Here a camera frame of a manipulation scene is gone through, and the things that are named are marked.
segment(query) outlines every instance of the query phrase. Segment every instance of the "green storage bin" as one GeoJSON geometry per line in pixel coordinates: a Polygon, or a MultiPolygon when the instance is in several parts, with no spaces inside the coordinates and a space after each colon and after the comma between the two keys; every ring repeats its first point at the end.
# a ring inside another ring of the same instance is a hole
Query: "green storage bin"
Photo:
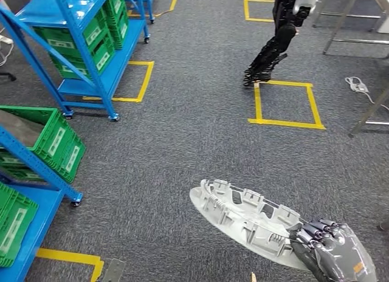
{"type": "Polygon", "coordinates": [[[125,6],[125,0],[107,0],[103,5],[103,10],[106,11],[107,19],[118,16],[122,7],[125,6]]]}
{"type": "Polygon", "coordinates": [[[117,24],[109,24],[110,32],[113,39],[115,49],[122,49],[125,38],[128,30],[128,17],[127,16],[127,9],[125,6],[119,18],[117,24]]]}
{"type": "MultiPolygon", "coordinates": [[[[104,34],[105,36],[91,52],[91,56],[92,56],[93,61],[96,64],[96,68],[99,74],[104,71],[108,63],[110,63],[110,60],[115,55],[113,40],[107,30],[105,30],[104,34]]],[[[58,70],[58,72],[62,75],[62,77],[79,78],[74,72],[71,71],[66,65],[59,61],[57,58],[51,55],[50,57],[54,66],[58,70]]],[[[70,63],[73,64],[76,68],[79,69],[81,73],[85,75],[86,77],[91,78],[86,65],[82,58],[70,56],[66,56],[66,58],[68,59],[70,63]]]]}
{"type": "Polygon", "coordinates": [[[44,181],[39,174],[35,173],[29,167],[7,167],[4,166],[0,168],[10,177],[22,181],[44,181]]]}
{"type": "MultiPolygon", "coordinates": [[[[69,67],[61,63],[56,57],[50,55],[50,58],[51,58],[51,61],[53,61],[54,66],[58,70],[58,72],[63,78],[79,78],[77,75],[76,75],[74,72],[70,70],[69,67]]],[[[85,64],[84,63],[84,61],[82,59],[76,58],[76,57],[70,57],[70,56],[67,56],[66,59],[70,61],[70,63],[74,65],[76,68],[79,70],[81,73],[91,79],[89,72],[88,71],[88,69],[86,68],[85,64]]]]}
{"type": "MultiPolygon", "coordinates": [[[[106,15],[103,9],[97,12],[83,32],[89,51],[100,42],[107,32],[106,15]]],[[[33,27],[34,31],[62,55],[81,58],[69,29],[33,27]]]]}
{"type": "Polygon", "coordinates": [[[14,157],[3,148],[0,148],[0,167],[5,165],[8,167],[20,167],[23,166],[24,164],[21,160],[14,157]]]}
{"type": "MultiPolygon", "coordinates": [[[[19,106],[1,106],[1,110],[11,113],[29,121],[45,125],[41,135],[29,149],[49,167],[55,170],[61,163],[61,158],[66,145],[73,138],[76,133],[56,108],[29,108],[19,106]]],[[[4,158],[17,157],[2,148],[0,154],[4,158]]]]}
{"type": "Polygon", "coordinates": [[[85,146],[80,139],[75,137],[63,154],[58,173],[66,182],[72,183],[85,151],[85,146]]]}
{"type": "Polygon", "coordinates": [[[11,267],[38,204],[0,183],[0,267],[11,267]]]}

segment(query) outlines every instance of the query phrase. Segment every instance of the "robotic hand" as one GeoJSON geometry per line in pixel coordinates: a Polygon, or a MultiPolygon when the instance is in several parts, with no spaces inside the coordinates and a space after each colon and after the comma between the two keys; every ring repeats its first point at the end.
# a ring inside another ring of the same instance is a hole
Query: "robotic hand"
{"type": "Polygon", "coordinates": [[[223,180],[202,180],[192,203],[221,232],[264,258],[310,270],[319,282],[377,282],[367,251],[347,224],[307,222],[285,205],[223,180]]]}
{"type": "Polygon", "coordinates": [[[291,230],[291,245],[319,282],[376,282],[372,260],[347,224],[327,219],[291,230]]]}
{"type": "Polygon", "coordinates": [[[256,81],[269,81],[274,67],[286,58],[286,52],[296,34],[296,27],[312,14],[317,0],[275,0],[273,17],[275,36],[270,39],[254,61],[245,71],[245,86],[256,81]]]}

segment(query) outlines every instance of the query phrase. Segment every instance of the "gray metal plate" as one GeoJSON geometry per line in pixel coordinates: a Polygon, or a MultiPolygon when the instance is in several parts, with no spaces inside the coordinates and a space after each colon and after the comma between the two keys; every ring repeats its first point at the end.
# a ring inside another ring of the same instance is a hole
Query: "gray metal plate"
{"type": "Polygon", "coordinates": [[[102,282],[119,282],[125,269],[125,263],[123,261],[112,259],[106,275],[102,282]]]}

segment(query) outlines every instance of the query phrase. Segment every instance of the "white car part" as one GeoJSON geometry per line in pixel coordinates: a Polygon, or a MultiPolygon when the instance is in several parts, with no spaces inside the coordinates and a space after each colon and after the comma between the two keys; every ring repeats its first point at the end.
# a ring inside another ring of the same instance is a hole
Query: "white car part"
{"type": "Polygon", "coordinates": [[[307,270],[289,240],[288,229],[302,223],[295,211],[221,180],[202,180],[190,197],[208,221],[242,246],[276,263],[307,270]]]}

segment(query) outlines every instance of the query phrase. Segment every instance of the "gray robot hand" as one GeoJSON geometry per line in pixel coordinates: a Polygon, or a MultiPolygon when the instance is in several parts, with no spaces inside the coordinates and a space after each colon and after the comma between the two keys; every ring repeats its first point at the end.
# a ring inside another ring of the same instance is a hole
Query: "gray robot hand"
{"type": "Polygon", "coordinates": [[[291,245],[320,282],[377,282],[372,258],[347,224],[320,219],[290,231],[291,245]]]}

